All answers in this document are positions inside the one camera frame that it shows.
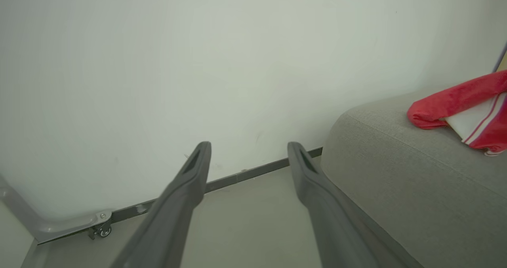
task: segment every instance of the gray floor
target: gray floor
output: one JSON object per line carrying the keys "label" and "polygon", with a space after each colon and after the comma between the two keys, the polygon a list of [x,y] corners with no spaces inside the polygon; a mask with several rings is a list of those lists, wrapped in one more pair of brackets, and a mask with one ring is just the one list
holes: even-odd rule
{"label": "gray floor", "polygon": [[[76,234],[38,246],[47,252],[44,268],[108,268],[144,217],[113,224],[104,239]],[[181,266],[319,267],[310,218],[295,195],[290,168],[206,194],[192,216]]]}

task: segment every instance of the small wheel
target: small wheel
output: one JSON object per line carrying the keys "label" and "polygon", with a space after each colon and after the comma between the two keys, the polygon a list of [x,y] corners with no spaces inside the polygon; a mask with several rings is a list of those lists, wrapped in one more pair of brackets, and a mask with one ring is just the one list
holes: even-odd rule
{"label": "small wheel", "polygon": [[109,227],[109,230],[102,230],[100,232],[100,237],[106,237],[111,233],[111,227]]}

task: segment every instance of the gray sofa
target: gray sofa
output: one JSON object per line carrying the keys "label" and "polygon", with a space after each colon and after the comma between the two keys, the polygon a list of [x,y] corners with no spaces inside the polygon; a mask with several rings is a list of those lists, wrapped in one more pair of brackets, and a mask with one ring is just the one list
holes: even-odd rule
{"label": "gray sofa", "polygon": [[407,266],[505,268],[507,153],[487,157],[450,128],[411,124],[407,109],[433,92],[344,113],[324,145],[322,170],[391,251],[403,250],[395,254]]}

